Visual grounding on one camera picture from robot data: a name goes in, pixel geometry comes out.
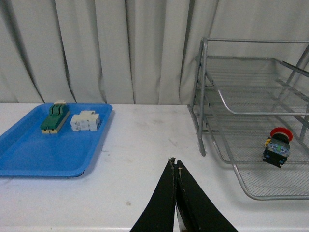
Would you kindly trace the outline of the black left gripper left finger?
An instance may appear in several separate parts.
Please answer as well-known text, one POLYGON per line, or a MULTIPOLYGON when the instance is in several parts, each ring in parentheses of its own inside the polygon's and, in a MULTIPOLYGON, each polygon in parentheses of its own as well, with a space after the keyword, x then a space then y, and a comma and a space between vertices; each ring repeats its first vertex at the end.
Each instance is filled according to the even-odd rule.
POLYGON ((170 158, 132 232, 172 232, 175 214, 175 158, 170 158))

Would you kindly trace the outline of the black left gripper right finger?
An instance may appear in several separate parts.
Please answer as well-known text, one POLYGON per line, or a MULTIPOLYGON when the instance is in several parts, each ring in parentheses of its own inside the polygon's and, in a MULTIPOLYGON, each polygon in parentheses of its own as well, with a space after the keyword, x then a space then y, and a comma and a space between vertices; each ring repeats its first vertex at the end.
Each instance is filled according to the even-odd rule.
POLYGON ((236 232, 185 165, 176 164, 176 207, 181 232, 236 232))

